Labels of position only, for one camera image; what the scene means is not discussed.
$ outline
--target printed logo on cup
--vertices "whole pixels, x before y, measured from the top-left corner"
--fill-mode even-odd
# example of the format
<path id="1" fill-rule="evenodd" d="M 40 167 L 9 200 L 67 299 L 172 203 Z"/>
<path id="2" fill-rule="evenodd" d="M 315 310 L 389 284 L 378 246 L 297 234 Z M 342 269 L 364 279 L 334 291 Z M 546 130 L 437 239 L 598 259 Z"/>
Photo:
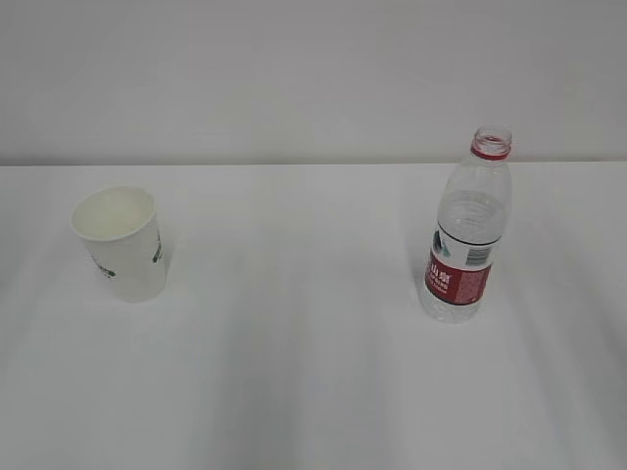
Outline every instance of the printed logo on cup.
<path id="1" fill-rule="evenodd" d="M 155 255 L 153 256 L 153 262 L 157 262 L 159 259 L 161 259 L 164 256 L 164 251 L 162 250 L 162 247 L 161 247 L 161 234 L 159 232 L 157 232 L 157 240 L 159 242 L 159 246 L 157 247 L 157 250 L 155 251 Z"/>
<path id="2" fill-rule="evenodd" d="M 107 269 L 105 266 L 103 266 L 102 264 L 100 264 L 95 257 L 91 257 L 94 262 L 96 263 L 96 265 L 98 266 L 98 269 L 100 269 L 100 272 L 102 272 L 105 277 L 108 277 L 109 279 L 111 279 L 112 277 L 116 277 L 116 274 L 111 270 L 111 269 Z"/>

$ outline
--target white paper cup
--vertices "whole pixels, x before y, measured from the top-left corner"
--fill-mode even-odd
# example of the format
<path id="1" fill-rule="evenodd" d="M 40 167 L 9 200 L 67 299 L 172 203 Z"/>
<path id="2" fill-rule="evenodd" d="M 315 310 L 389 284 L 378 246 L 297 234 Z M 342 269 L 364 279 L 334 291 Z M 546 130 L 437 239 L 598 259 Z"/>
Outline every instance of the white paper cup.
<path id="1" fill-rule="evenodd" d="M 118 186 L 92 194 L 74 209 L 72 229 L 117 297 L 141 302 L 163 290 L 164 252 L 146 191 Z"/>

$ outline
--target white table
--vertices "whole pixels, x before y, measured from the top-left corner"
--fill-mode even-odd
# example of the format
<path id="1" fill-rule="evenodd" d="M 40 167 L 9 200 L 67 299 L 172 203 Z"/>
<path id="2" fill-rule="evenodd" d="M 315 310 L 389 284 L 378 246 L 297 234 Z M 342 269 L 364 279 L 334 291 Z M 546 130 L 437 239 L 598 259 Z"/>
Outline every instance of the white table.
<path id="1" fill-rule="evenodd" d="M 627 163 L 515 164 L 480 314 L 427 317 L 448 164 L 0 168 L 2 470 L 627 468 Z M 152 192 L 156 299 L 69 228 Z"/>

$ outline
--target bottle body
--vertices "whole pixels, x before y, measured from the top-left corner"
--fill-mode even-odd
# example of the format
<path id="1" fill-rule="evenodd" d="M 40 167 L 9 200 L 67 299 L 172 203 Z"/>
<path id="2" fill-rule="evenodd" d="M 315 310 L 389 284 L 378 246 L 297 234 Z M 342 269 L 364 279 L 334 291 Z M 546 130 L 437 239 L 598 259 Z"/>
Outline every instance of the bottle body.
<path id="1" fill-rule="evenodd" d="M 427 313 L 447 323 L 463 322 L 479 308 L 509 214 L 511 178 L 505 157 L 511 137 L 502 129 L 480 128 L 473 148 L 486 137 L 494 140 L 483 151 L 495 154 L 487 156 L 494 159 L 473 152 L 449 178 L 419 289 Z M 494 142 L 499 145 L 492 148 Z"/>

